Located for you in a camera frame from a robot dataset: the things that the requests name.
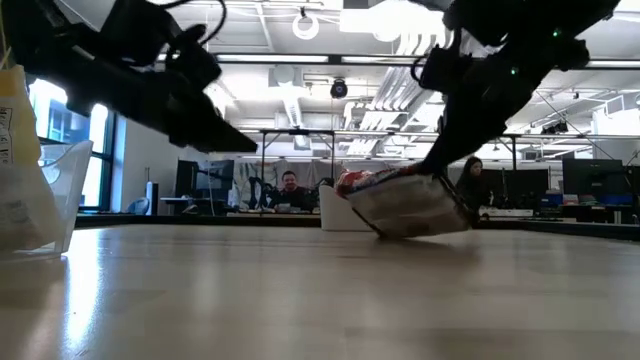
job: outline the woman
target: woman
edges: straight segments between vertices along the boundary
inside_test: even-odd
[[[482,179],[482,160],[472,156],[467,159],[456,188],[464,198],[467,206],[477,213],[480,206],[488,205],[491,192]]]

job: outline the wall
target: wall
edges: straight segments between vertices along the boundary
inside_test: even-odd
[[[145,196],[147,177],[158,183],[160,197],[172,197],[178,160],[206,161],[213,156],[192,148],[181,149],[169,143],[166,135],[136,122],[119,117],[116,125],[116,148],[111,195],[111,210],[124,211],[135,199]],[[158,214],[169,214],[169,206],[158,204]]]

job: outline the black robotic arm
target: black robotic arm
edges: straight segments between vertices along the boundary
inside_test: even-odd
[[[419,77],[412,72],[421,87],[446,98],[441,135],[421,167],[434,173],[500,136],[552,69],[584,67],[589,52],[575,37],[610,16],[620,0],[410,1],[444,11],[455,33],[452,47],[426,56]],[[255,152],[256,144],[203,94],[221,70],[201,46],[205,27],[183,31],[166,11],[186,2],[116,0],[100,32],[70,24],[53,0],[3,0],[2,11],[17,63],[65,88],[72,110],[88,114],[99,102],[176,145]],[[499,51],[484,59],[460,54],[463,29]],[[154,70],[167,46],[166,69]]]
[[[101,103],[202,152],[255,152],[225,122],[204,88],[221,74],[201,46],[204,25],[183,31],[161,5],[117,0],[100,32],[71,24],[53,0],[3,0],[4,31],[16,62],[68,95],[88,116]],[[166,69],[153,68],[168,47]]]

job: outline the office chair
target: office chair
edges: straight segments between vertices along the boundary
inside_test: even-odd
[[[151,201],[149,201],[149,199],[139,198],[134,200],[129,207],[127,207],[127,213],[134,215],[146,215],[147,211],[149,211],[149,206],[151,206]]]

